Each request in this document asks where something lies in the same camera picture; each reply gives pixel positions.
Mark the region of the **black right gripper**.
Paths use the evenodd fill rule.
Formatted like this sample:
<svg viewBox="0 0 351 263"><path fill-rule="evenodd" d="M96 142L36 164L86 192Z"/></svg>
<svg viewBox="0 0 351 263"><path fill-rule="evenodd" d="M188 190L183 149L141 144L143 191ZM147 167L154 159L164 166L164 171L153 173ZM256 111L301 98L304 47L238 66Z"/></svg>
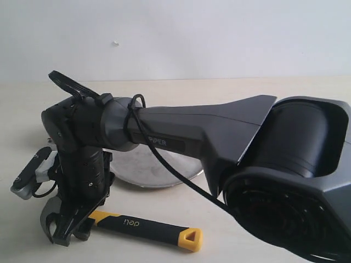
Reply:
<svg viewBox="0 0 351 263"><path fill-rule="evenodd" d="M104 204L114 180L110 171L112 153L101 147L83 146L71 152L56 146L60 163L58 195L61 207L55 218L53 242L69 246L71 236L81 241L90 237L94 219L87 217Z"/></svg>

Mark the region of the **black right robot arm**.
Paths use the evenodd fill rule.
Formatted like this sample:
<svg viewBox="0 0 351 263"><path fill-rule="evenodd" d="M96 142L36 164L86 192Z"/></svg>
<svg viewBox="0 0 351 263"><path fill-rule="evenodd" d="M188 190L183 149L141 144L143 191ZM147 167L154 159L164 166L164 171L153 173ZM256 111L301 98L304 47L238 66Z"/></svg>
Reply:
<svg viewBox="0 0 351 263"><path fill-rule="evenodd" d="M144 98L67 98L41 114L58 150L54 240L109 194L104 149L147 145L198 159L198 193L246 231L312 262L350 262L350 105L259 95L219 105L146 107Z"/></svg>

